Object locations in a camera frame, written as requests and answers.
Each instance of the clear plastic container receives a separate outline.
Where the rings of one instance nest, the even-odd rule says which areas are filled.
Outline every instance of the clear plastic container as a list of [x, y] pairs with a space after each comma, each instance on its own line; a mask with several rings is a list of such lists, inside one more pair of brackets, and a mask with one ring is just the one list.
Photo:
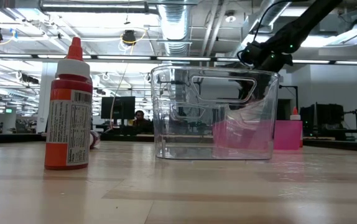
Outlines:
[[271, 158], [278, 74], [161, 66], [151, 82], [157, 157]]

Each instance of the pink container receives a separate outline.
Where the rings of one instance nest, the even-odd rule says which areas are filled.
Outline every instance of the pink container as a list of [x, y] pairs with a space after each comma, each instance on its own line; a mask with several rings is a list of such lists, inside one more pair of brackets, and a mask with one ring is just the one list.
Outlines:
[[302, 121], [276, 121], [275, 150], [298, 150], [302, 135]]
[[260, 155], [271, 156], [273, 124], [270, 121], [257, 123], [223, 121], [213, 126], [215, 149], [213, 156], [217, 159], [260, 159]]

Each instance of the air duct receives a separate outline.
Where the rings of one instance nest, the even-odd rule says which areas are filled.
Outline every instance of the air duct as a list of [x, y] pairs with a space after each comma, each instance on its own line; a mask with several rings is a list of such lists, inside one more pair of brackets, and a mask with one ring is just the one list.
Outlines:
[[[159, 5], [162, 33], [166, 40], [186, 40], [190, 21], [190, 8], [186, 5]], [[188, 44], [166, 43], [166, 54], [169, 56], [188, 55]]]

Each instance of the desk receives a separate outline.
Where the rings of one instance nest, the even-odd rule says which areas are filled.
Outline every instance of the desk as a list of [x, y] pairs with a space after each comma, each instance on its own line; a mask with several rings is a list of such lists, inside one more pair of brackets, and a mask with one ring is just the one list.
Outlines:
[[87, 169], [54, 171], [44, 147], [0, 144], [0, 223], [357, 223], [356, 151], [168, 161], [152, 143], [101, 142]]
[[109, 124], [96, 124], [96, 128], [101, 128], [105, 132], [106, 130], [109, 129]]

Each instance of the red bottle cap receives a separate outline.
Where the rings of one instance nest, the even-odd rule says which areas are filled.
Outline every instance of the red bottle cap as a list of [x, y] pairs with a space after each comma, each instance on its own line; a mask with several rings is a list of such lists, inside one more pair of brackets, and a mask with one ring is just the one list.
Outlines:
[[296, 107], [293, 108], [292, 115], [299, 115], [299, 113], [297, 112], [297, 108]]
[[74, 37], [72, 44], [69, 46], [67, 59], [81, 60], [83, 61], [83, 50], [81, 48], [80, 38]]

